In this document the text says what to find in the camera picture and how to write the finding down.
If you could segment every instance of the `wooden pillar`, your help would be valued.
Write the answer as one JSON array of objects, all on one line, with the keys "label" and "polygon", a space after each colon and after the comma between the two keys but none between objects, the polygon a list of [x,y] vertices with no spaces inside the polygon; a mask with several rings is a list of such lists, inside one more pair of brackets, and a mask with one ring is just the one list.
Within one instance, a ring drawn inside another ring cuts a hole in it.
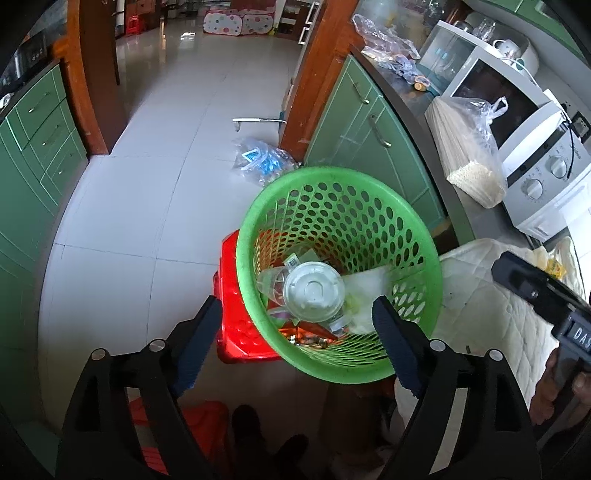
[{"label": "wooden pillar", "polygon": [[69,0],[65,75],[89,154],[109,154],[127,125],[116,79],[111,0]]},{"label": "wooden pillar", "polygon": [[303,160],[324,106],[335,86],[351,45],[362,49],[363,38],[350,19],[358,0],[324,0],[306,56],[294,82],[285,112],[280,147]]}]

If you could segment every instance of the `blue gripper pad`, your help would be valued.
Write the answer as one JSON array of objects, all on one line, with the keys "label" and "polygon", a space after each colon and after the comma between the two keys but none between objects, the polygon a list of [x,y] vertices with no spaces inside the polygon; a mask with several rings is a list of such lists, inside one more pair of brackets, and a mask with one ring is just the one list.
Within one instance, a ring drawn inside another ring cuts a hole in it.
[{"label": "blue gripper pad", "polygon": [[415,397],[421,397],[427,386],[421,361],[429,340],[416,323],[402,320],[384,296],[375,300],[372,317],[379,339],[401,385]]}]

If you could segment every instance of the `green plastic basket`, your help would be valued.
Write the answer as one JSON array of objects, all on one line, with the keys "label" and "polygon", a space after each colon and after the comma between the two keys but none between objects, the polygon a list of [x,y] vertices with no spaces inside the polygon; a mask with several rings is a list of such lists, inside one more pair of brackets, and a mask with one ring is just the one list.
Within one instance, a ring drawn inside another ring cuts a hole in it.
[{"label": "green plastic basket", "polygon": [[322,380],[357,384],[394,373],[376,333],[348,335],[314,349],[295,346],[267,315],[256,276],[281,264],[298,243],[349,274],[390,263],[396,282],[389,298],[402,318],[427,336],[441,306],[441,266],[433,240],[412,207],[378,180],[348,168],[308,167],[273,181],[255,199],[238,236],[236,266],[246,309],[269,345],[294,367]]}]

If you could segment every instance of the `metal handle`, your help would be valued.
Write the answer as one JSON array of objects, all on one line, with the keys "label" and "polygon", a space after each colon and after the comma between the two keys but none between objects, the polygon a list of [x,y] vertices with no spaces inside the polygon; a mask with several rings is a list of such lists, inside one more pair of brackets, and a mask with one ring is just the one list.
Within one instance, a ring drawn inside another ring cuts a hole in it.
[{"label": "metal handle", "polygon": [[384,140],[384,138],[382,137],[382,134],[380,133],[379,128],[378,128],[378,124],[376,123],[377,120],[378,120],[378,117],[376,115],[374,115],[374,114],[370,115],[368,117],[369,126],[371,127],[371,130],[374,131],[374,134],[375,134],[376,138],[378,139],[378,142],[383,147],[390,148],[392,146],[392,144],[389,141]]},{"label": "metal handle", "polygon": [[357,92],[357,96],[359,97],[359,100],[361,100],[361,103],[364,103],[367,105],[369,103],[369,100],[367,100],[367,98],[365,98],[363,95],[361,95],[358,85],[359,84],[357,82],[354,82],[353,88],[355,89],[355,92]]},{"label": "metal handle", "polygon": [[50,143],[53,143],[54,141],[54,137],[56,136],[57,131],[61,128],[60,124],[57,124],[56,127],[53,130],[53,133],[49,136],[49,138],[47,140],[45,140],[41,146],[42,147],[46,147],[47,145],[49,145]]},{"label": "metal handle", "polygon": [[314,25],[316,23],[316,20],[318,19],[318,14],[320,13],[320,2],[312,2],[312,8],[314,9],[314,7],[316,7],[316,11],[314,13],[314,17],[312,18],[311,21],[307,22],[310,25]]},{"label": "metal handle", "polygon": [[306,41],[304,40],[304,34],[310,31],[310,27],[304,27],[301,29],[301,34],[300,34],[300,39],[297,41],[299,43],[299,45],[305,45]]},{"label": "metal handle", "polygon": [[310,9],[308,10],[308,16],[306,17],[306,23],[310,23],[310,17],[312,16],[312,10],[314,10],[314,4],[310,5]]},{"label": "metal handle", "polygon": [[33,113],[33,112],[34,112],[34,110],[35,110],[35,108],[37,108],[37,107],[38,107],[38,106],[41,104],[41,102],[42,102],[42,101],[45,99],[45,97],[46,97],[47,95],[50,95],[50,94],[51,94],[51,92],[45,92],[45,93],[43,94],[43,96],[40,98],[40,100],[39,100],[39,101],[38,101],[38,102],[37,102],[37,103],[36,103],[34,106],[32,106],[32,107],[29,109],[29,113]]}]

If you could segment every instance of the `human hand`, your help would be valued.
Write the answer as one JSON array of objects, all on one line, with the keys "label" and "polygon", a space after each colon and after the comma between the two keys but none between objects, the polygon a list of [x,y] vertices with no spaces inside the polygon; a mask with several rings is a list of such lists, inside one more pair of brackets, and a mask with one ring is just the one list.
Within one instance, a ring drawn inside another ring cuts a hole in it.
[{"label": "human hand", "polygon": [[[534,425],[541,425],[554,414],[554,400],[558,396],[558,386],[554,382],[554,367],[558,361],[558,349],[555,348],[546,361],[546,370],[535,386],[531,399],[530,417]],[[573,392],[581,405],[569,418],[567,428],[583,420],[591,408],[591,374],[581,372],[573,381]]]}]

